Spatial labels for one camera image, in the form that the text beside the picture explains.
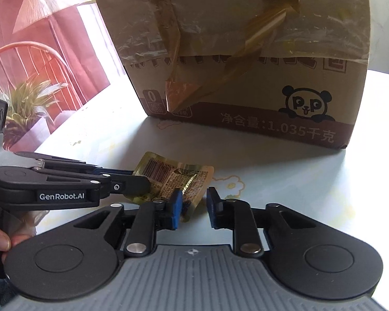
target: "panda logo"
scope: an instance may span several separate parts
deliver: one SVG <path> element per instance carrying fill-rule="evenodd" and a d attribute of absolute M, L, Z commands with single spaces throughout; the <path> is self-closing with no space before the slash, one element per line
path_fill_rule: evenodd
<path fill-rule="evenodd" d="M 334 121 L 334 118 L 327 115 L 327 103 L 331 101 L 331 94 L 328 91 L 318 92 L 308 88 L 294 89 L 287 85 L 282 89 L 286 96 L 285 108 L 279 112 L 286 113 L 290 118 L 312 119 L 316 123 L 323 120 Z"/>

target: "cardboard box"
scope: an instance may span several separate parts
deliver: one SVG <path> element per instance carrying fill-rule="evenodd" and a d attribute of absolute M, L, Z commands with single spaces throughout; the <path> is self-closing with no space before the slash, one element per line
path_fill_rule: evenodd
<path fill-rule="evenodd" d="M 295 12 L 278 8 L 270 21 L 275 0 L 96 1 L 148 115 L 349 143 L 367 71 L 368 0 L 283 0 Z M 256 20 L 266 23 L 255 37 L 276 24 L 250 45 Z M 170 90 L 189 106 L 171 104 Z"/>

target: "chair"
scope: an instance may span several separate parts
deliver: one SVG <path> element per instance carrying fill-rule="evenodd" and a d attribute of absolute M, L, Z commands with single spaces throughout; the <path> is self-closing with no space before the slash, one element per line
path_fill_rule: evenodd
<path fill-rule="evenodd" d="M 31 41 L 15 42 L 0 48 L 1 92 L 8 92 L 10 88 L 15 88 L 17 84 L 33 76 L 42 76 L 52 84 L 67 84 L 66 88 L 54 94 L 58 103 L 48 108 L 51 126 L 62 111 L 76 111 L 85 103 L 75 76 L 55 49 Z"/>

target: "white tablecloth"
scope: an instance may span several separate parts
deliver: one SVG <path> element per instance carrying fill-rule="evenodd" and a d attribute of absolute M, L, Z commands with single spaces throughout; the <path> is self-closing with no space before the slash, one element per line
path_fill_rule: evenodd
<path fill-rule="evenodd" d="M 108 168 L 134 169 L 146 151 L 215 167 L 215 186 L 264 208 L 281 203 L 360 238 L 382 256 L 374 298 L 389 309 L 389 75 L 368 71 L 349 147 L 333 151 L 249 133 L 147 117 L 124 76 L 68 119 L 37 150 Z M 124 201 L 111 195 L 102 201 Z M 134 207 L 126 204 L 126 209 Z M 52 211 L 44 232 L 92 209 Z M 159 243 L 231 243 L 229 230 L 213 230 L 204 204 Z"/>

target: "white lampshade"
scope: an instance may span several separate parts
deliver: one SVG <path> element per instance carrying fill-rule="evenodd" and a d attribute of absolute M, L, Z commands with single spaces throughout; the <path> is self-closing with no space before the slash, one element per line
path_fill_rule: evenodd
<path fill-rule="evenodd" d="M 23 0 L 17 14 L 13 33 L 59 10 L 87 2 L 90 2 L 90 0 Z"/>

